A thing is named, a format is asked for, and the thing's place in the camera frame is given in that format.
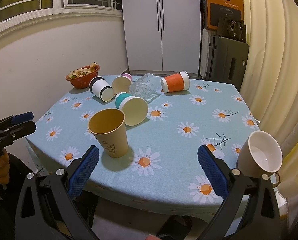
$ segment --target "orange band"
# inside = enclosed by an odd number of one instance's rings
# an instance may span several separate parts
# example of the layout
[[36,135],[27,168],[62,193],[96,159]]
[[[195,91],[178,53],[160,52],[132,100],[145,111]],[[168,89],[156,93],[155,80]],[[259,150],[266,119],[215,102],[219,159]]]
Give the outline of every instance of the orange band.
[[180,73],[165,77],[169,92],[181,91],[185,88],[184,79]]

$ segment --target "white wall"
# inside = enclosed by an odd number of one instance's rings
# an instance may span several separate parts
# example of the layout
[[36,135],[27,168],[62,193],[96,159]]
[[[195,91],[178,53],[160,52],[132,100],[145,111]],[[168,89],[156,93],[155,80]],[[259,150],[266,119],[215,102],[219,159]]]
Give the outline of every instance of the white wall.
[[[96,61],[100,75],[128,68],[123,19],[81,16],[49,20],[0,38],[0,119],[31,111],[37,121],[72,85],[67,73]],[[7,148],[34,168],[19,139]]]

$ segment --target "blue textured pad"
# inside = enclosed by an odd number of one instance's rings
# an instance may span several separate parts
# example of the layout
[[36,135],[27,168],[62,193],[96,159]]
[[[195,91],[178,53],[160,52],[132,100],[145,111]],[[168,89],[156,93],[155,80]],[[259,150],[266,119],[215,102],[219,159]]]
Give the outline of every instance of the blue textured pad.
[[198,162],[216,194],[225,200],[229,194],[228,181],[210,154],[212,153],[201,145],[198,149]]
[[33,113],[32,112],[28,112],[28,113],[24,113],[24,114],[19,114],[19,115],[15,115],[12,119],[11,119],[11,124],[13,125],[17,125],[23,122],[27,122],[33,119]]
[[81,194],[98,161],[99,149],[95,146],[69,180],[68,194],[71,199]]

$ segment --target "silver bolt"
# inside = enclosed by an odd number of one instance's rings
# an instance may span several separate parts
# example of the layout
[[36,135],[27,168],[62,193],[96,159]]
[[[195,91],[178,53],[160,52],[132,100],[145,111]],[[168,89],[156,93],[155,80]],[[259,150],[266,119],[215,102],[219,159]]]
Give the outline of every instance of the silver bolt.
[[27,179],[32,179],[32,178],[33,178],[33,173],[32,172],[28,173],[27,174]]
[[232,174],[235,176],[239,176],[240,175],[240,171],[238,169],[233,169],[232,170]]
[[65,170],[64,169],[59,169],[59,170],[56,171],[56,174],[57,175],[62,175],[64,173],[65,173]]
[[264,180],[268,180],[269,179],[269,176],[267,174],[262,174],[261,177],[264,179]]

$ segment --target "hand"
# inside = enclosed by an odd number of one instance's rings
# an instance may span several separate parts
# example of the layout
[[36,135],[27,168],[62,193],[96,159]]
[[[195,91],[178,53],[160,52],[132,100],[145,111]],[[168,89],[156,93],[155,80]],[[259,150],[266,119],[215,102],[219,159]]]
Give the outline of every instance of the hand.
[[161,239],[156,236],[148,235],[145,240],[161,240]]
[[0,184],[9,183],[9,155],[6,149],[3,149],[3,155],[0,157]]

